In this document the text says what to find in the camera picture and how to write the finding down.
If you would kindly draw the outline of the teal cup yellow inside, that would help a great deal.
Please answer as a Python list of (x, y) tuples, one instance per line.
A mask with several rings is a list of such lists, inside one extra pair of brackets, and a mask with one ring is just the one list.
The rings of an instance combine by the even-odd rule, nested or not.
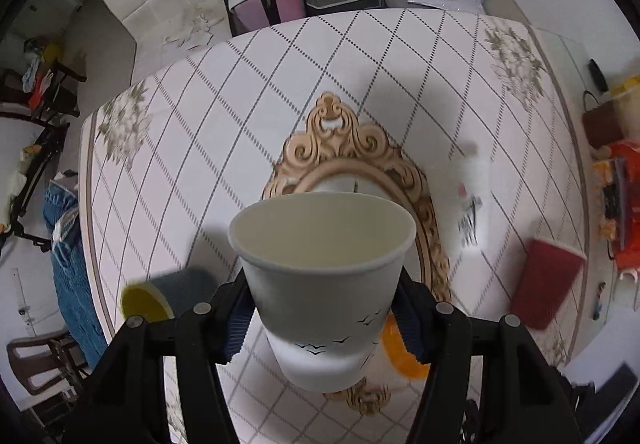
[(149, 323), (178, 318), (198, 303), (212, 300), (218, 286), (216, 277), (199, 267), (130, 282), (120, 298), (122, 316), (141, 316)]

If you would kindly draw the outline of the orange white paper cup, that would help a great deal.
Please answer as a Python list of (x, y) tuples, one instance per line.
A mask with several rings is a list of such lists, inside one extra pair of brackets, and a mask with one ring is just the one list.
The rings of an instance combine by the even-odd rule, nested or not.
[(416, 357), (406, 349), (392, 313), (386, 316), (381, 339), (387, 358), (399, 375), (410, 380), (427, 378), (430, 366), (419, 363)]

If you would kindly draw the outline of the red paper cup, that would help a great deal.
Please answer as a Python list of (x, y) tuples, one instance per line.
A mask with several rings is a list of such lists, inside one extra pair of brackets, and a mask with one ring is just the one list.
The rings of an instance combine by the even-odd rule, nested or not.
[(528, 245), (510, 313), (529, 329), (546, 330), (586, 262), (585, 253), (570, 245), (534, 238)]

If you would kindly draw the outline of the small figurine toy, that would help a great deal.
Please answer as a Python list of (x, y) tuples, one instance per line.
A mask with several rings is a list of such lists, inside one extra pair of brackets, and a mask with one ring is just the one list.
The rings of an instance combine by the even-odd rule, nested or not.
[(606, 282), (600, 281), (598, 283), (597, 294), (593, 304), (593, 311), (591, 316), (593, 320), (599, 320), (601, 317), (602, 308), (603, 308), (603, 294), (604, 294), (605, 288), (606, 288)]

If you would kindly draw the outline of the blue denim cloth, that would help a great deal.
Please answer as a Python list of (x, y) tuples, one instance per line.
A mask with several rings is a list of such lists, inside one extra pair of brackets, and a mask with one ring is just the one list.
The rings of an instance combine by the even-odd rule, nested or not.
[(51, 181), (43, 193), (42, 217), (51, 237), (51, 263), (58, 309), (91, 369), (107, 348), (96, 316), (86, 268), (76, 193)]

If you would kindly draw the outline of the red plastic bag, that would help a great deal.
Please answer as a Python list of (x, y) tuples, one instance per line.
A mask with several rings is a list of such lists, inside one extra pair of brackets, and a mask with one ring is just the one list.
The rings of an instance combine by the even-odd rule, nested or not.
[(592, 164), (599, 202), (599, 236), (618, 271), (639, 280), (639, 144), (603, 146)]

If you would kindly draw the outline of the black side chair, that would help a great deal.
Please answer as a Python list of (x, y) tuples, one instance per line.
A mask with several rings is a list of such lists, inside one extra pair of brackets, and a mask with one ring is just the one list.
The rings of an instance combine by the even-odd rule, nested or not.
[(45, 37), (25, 40), (26, 69), (1, 69), (1, 104), (17, 104), (30, 112), (33, 120), (51, 122), (67, 115), (80, 115), (77, 89), (87, 82), (83, 73), (66, 66), (58, 44)]

